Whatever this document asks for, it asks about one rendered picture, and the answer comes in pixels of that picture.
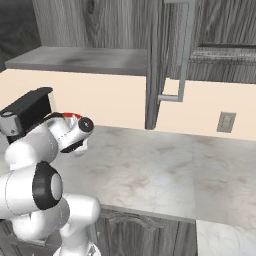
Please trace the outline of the grey wood open cabinet door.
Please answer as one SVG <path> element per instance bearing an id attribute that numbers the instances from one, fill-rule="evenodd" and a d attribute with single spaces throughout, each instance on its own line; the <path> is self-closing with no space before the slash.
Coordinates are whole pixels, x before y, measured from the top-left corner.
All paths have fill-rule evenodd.
<path id="1" fill-rule="evenodd" d="M 145 128 L 156 127 L 159 100 L 165 79 L 164 0 L 153 0 L 149 12 Z"/>

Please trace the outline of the grey wood open cabinet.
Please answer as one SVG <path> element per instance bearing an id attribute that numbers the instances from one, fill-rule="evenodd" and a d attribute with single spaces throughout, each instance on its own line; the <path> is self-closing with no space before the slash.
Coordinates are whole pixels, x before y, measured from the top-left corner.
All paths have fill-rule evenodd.
<path id="1" fill-rule="evenodd" d="M 150 0 L 32 0 L 41 45 L 9 69 L 144 76 Z"/>

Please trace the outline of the grey wood base cabinet door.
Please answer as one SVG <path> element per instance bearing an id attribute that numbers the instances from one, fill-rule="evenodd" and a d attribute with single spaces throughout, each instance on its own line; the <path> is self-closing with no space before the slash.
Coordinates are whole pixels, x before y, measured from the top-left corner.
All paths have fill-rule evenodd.
<path id="1" fill-rule="evenodd" d="M 198 256 L 194 220 L 103 207 L 95 228 L 102 256 Z"/>
<path id="2" fill-rule="evenodd" d="M 0 219 L 0 256 L 53 256 L 60 247 L 58 234 L 39 240 L 22 241 L 8 220 Z"/>

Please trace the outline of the grey wood closed cabinet door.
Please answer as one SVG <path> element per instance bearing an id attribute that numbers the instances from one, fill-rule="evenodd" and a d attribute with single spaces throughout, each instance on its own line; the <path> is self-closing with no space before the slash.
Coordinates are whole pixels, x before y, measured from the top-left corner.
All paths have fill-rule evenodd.
<path id="1" fill-rule="evenodd" d="M 173 11 L 168 75 L 178 79 L 182 5 L 168 4 Z M 256 0 L 196 0 L 186 78 L 256 84 Z"/>

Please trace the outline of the grey wall outlet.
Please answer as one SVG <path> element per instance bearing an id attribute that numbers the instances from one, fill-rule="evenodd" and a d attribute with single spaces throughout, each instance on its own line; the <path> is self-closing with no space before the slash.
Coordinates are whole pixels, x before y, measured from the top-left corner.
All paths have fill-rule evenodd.
<path id="1" fill-rule="evenodd" d="M 222 133 L 231 133 L 235 118 L 235 113 L 222 112 L 219 117 L 217 131 Z"/>

